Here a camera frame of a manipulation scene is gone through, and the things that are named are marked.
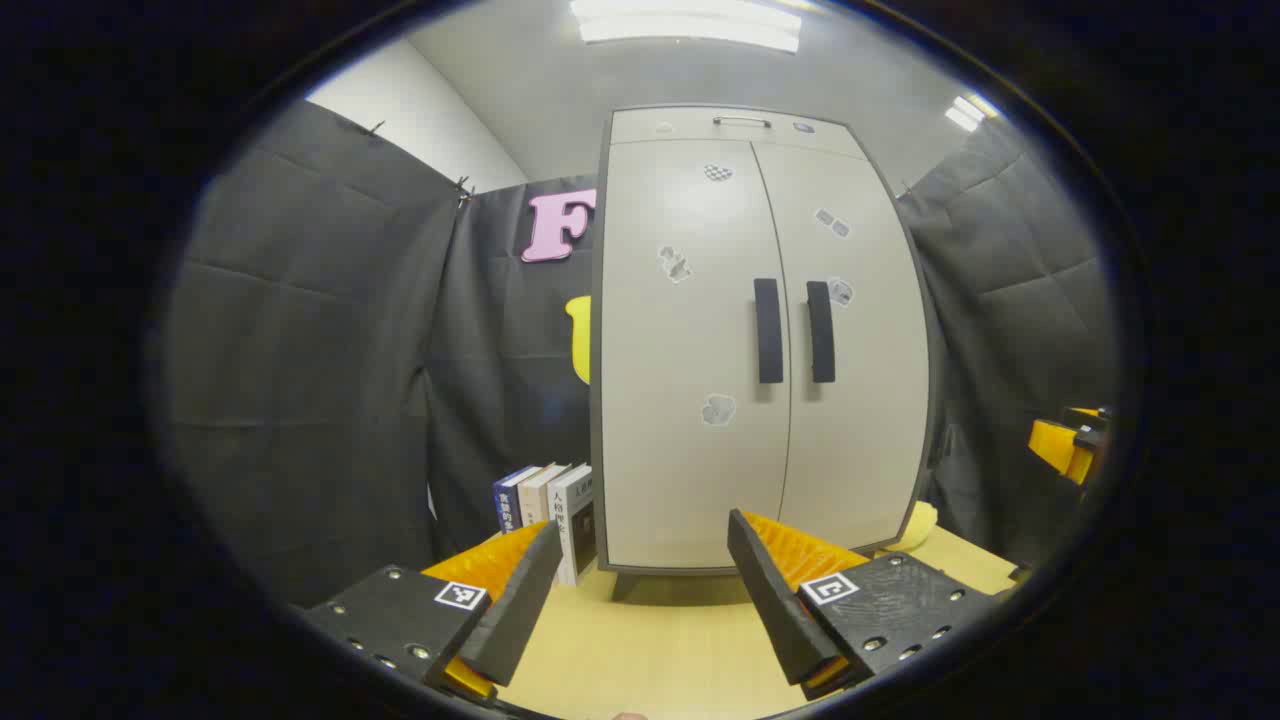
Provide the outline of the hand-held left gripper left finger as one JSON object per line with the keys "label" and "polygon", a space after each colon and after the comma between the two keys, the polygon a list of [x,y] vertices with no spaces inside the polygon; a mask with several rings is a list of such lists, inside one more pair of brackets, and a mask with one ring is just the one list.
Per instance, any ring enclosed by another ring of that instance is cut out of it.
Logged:
{"label": "hand-held left gripper left finger", "polygon": [[424,570],[379,568],[300,614],[415,685],[493,701],[515,676],[562,557],[558,524],[539,521]]}

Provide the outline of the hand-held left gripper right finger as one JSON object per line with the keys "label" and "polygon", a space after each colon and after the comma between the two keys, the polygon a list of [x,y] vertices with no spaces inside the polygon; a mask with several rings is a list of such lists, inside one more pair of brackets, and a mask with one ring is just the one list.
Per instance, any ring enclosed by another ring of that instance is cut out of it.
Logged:
{"label": "hand-held left gripper right finger", "polygon": [[908,553],[870,559],[739,509],[727,548],[785,679],[806,700],[927,656],[996,606]]}

